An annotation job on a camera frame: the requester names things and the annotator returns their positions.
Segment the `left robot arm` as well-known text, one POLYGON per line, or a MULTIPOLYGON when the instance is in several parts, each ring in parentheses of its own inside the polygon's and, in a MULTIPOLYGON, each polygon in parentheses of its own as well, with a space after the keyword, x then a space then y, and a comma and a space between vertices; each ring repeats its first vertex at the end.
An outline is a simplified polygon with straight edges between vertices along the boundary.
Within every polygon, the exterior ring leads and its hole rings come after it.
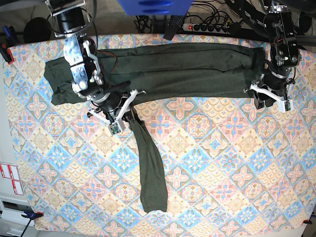
POLYGON ((254 105, 257 109, 277 103, 280 112, 294 110, 293 100, 288 96, 288 87, 295 84, 296 67, 301 60, 291 11, 275 0, 261 0, 266 12, 264 29, 269 36, 270 60, 261 63, 261 77, 253 81, 254 105))

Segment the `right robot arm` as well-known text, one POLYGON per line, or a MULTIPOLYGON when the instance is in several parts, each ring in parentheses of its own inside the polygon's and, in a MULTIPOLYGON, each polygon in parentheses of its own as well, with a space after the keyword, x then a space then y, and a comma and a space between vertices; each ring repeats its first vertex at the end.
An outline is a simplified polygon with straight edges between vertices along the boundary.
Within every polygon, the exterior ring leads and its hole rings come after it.
POLYGON ((88 116, 102 119, 109 128, 123 129, 123 120, 138 91, 122 93, 129 81, 110 85, 102 75, 97 57, 97 43, 86 36, 85 30, 94 24, 97 1, 92 1, 92 13, 85 0, 47 0, 50 15, 56 20, 56 37, 64 37, 64 58, 70 65, 72 91, 80 98, 91 101, 96 109, 88 116))

